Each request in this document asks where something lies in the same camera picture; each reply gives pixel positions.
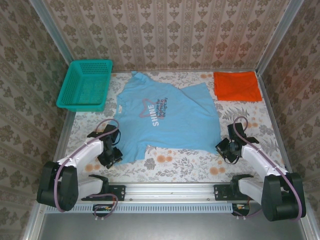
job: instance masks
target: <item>patterned wallpaper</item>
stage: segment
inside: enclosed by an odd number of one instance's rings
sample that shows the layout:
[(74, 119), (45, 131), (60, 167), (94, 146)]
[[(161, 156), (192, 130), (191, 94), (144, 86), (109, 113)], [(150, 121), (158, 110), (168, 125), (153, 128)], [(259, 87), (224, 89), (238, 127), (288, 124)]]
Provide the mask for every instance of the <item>patterned wallpaper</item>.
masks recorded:
[(67, 65), (28, 0), (0, 0), (0, 239), (19, 239), (66, 111)]
[(44, 0), (74, 59), (113, 70), (254, 69), (289, 0)]
[(305, 0), (263, 73), (294, 171), (320, 224), (320, 1)]

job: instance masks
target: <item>t-shirt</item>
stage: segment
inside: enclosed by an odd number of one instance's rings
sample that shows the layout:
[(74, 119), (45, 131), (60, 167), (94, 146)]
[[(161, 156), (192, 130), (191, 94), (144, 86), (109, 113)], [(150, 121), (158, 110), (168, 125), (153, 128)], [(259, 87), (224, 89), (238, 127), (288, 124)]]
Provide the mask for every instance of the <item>t-shirt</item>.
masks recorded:
[(135, 74), (117, 96), (120, 163), (145, 157), (147, 145), (217, 153), (220, 123), (205, 83), (179, 89)]

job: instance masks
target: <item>basket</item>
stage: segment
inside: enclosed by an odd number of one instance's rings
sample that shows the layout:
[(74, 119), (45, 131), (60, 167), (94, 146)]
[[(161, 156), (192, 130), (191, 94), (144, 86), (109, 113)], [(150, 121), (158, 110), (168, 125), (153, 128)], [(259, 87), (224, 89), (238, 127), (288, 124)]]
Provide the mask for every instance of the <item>basket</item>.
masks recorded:
[(112, 66), (112, 61), (108, 59), (71, 62), (56, 105), (72, 112), (102, 112)]

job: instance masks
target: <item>orange cloth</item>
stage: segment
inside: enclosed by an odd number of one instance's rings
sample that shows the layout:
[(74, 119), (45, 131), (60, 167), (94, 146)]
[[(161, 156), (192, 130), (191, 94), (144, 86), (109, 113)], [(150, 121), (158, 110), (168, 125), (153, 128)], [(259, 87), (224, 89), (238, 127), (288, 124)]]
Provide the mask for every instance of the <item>orange cloth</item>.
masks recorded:
[(253, 71), (214, 72), (214, 94), (220, 101), (262, 101)]

